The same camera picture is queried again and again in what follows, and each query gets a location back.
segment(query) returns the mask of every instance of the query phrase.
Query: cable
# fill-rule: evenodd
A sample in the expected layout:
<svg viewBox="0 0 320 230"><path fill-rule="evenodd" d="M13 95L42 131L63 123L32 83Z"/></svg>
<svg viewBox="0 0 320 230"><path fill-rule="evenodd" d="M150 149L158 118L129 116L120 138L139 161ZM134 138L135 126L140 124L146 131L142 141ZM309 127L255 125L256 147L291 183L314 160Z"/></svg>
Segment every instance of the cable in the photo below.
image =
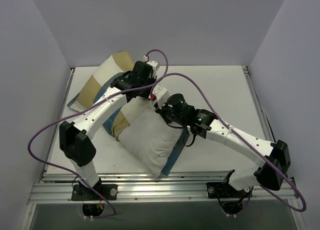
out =
<svg viewBox="0 0 320 230"><path fill-rule="evenodd" d="M183 144L186 146L186 147L191 147L194 143L195 143L195 140L196 140L196 135L193 134L192 136L192 141L190 144L186 145L187 144L187 141L186 141L186 136L188 135L189 132L186 132L184 137L183 137Z"/></svg>
<svg viewBox="0 0 320 230"><path fill-rule="evenodd" d="M152 52L159 52L160 54L162 54L164 56L164 59L165 59L165 71L164 71L163 76L166 75L167 72L168 72L168 68L169 68L169 62L168 62L168 58L167 58L166 54L162 50L152 49L152 50L149 50L145 55L147 57L149 57L149 54L152 53Z"/></svg>
<svg viewBox="0 0 320 230"><path fill-rule="evenodd" d="M75 183L75 181L76 181L77 178L78 178L78 176L76 176L76 177L72 180L72 182L71 182L71 187L72 187L72 189L74 188L74 183Z"/></svg>
<svg viewBox="0 0 320 230"><path fill-rule="evenodd" d="M170 128L173 128L173 129L184 129L184 127L180 127L180 126L172 126L170 124L167 124Z"/></svg>
<svg viewBox="0 0 320 230"><path fill-rule="evenodd" d="M211 106L210 102L208 101L208 99L206 98L205 94L203 93L203 91L200 89L200 87L192 80L190 79L188 76L181 74L181 73L169 73L166 74L162 77L160 77L156 82L155 85L158 84L160 81L162 81L164 78L172 76L172 75L177 75L177 76L181 76L187 80L189 80L199 91L199 93L201 94L201 96L203 97L204 101L206 102L206 104L208 105L208 107L210 108L210 110L217 116L217 118L221 121L221 123L228 129L230 130L229 125L220 117L220 115L218 115L218 113L215 111L215 109ZM301 194L301 192L297 189L297 187L290 181L290 179L284 175L275 165L272 164L272 162L270 162L265 156L263 156L254 146L252 146L244 137L242 137L237 131L235 131L234 129L231 129L231 132L234 133L241 141L243 141L252 151L254 151L260 158L262 158L273 170L275 170L291 187L292 189L295 191L295 193L299 196L299 198L301 199L302 202L302 208L298 209L290 204L288 204L285 200L283 200L282 198L280 198L279 196L277 196L276 194L274 194L273 192L271 192L269 189L265 188L264 186L261 186L264 190L266 190L268 193L270 193L272 196L274 196L275 198L277 198L280 202L282 202L283 204L285 204L286 206L288 206L289 208L291 208L292 210L295 210L297 212L304 212L307 209L307 203L305 198L303 197L303 195Z"/></svg>

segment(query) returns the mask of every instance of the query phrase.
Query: black mount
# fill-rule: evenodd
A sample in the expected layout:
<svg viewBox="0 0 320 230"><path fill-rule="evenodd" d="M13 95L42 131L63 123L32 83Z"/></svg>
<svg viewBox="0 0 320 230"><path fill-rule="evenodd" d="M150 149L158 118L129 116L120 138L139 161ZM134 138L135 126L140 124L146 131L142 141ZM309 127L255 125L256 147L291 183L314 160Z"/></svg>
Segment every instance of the black mount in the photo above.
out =
<svg viewBox="0 0 320 230"><path fill-rule="evenodd" d="M208 198L210 199L218 199L220 206L223 211L227 214L237 214L243 208L243 200L245 198L250 198L252 196L252 192L246 192L245 190L237 191L233 187L228 184L228 176L223 182L211 182L206 184ZM231 201L223 201L221 199L234 199L237 198L239 200L231 200Z"/></svg>
<svg viewBox="0 0 320 230"><path fill-rule="evenodd" d="M137 61L134 64L132 71L127 71L123 75L114 79L110 87L115 87L119 90L126 90L147 86L155 83L156 81L156 79L152 77L153 73L154 69L151 65L142 61ZM143 90L131 91L125 95L128 102L137 96L148 99L150 91L151 87Z"/></svg>
<svg viewBox="0 0 320 230"><path fill-rule="evenodd" d="M117 184L102 184L101 180L93 187L98 193L103 195L107 200L116 200L118 194ZM80 182L73 186L72 201L95 201L100 200L100 197L90 189L82 185Z"/></svg>

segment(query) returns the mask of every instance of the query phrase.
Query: black bracket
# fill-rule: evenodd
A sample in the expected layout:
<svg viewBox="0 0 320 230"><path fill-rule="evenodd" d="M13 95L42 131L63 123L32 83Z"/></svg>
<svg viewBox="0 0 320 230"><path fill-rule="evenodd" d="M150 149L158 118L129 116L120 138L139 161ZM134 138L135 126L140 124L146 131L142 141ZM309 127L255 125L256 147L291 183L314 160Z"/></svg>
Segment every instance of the black bracket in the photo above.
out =
<svg viewBox="0 0 320 230"><path fill-rule="evenodd" d="M151 65L137 61L134 64L132 71L127 71L123 75L115 78L110 84L110 87L115 87L119 90L133 89L143 87L155 83L156 79L153 78L154 69ZM132 98L140 96L148 99L151 87L148 89L134 90L126 93L127 102Z"/></svg>
<svg viewBox="0 0 320 230"><path fill-rule="evenodd" d="M206 190L209 199L239 199L247 194L245 190L237 191L222 182L207 183Z"/></svg>
<svg viewBox="0 0 320 230"><path fill-rule="evenodd" d="M101 184L97 190L107 200L116 200L118 194L117 184ZM101 198L82 184L76 184L72 190L72 201L95 201Z"/></svg>

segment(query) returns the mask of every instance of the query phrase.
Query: pillow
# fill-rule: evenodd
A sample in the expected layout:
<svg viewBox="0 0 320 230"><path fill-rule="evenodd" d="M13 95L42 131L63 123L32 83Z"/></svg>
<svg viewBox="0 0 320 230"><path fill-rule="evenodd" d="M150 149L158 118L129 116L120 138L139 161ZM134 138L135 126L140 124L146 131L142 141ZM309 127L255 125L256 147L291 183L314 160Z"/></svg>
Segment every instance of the pillow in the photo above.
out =
<svg viewBox="0 0 320 230"><path fill-rule="evenodd" d="M95 102L107 87L101 88ZM169 127L154 110L152 101L137 97L111 115L103 127L157 178L170 173L189 133Z"/></svg>
<svg viewBox="0 0 320 230"><path fill-rule="evenodd" d="M186 129L169 127L155 113L150 101L147 108L118 135L125 148L139 159L154 177L168 175L184 148Z"/></svg>
<svg viewBox="0 0 320 230"><path fill-rule="evenodd" d="M114 53L98 67L79 94L67 106L78 112L91 107L97 93L103 86L109 87L115 78L132 70L133 67L134 63L127 51Z"/></svg>

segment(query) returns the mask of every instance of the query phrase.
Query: white pillow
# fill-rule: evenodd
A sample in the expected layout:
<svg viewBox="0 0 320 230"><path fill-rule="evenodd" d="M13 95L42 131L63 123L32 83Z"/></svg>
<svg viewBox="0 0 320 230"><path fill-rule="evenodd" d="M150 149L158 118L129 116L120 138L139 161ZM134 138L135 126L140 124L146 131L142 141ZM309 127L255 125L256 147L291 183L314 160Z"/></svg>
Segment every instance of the white pillow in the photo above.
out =
<svg viewBox="0 0 320 230"><path fill-rule="evenodd" d="M153 103L149 102L148 107L122 130L118 140L157 178L182 130L169 127L154 110Z"/></svg>

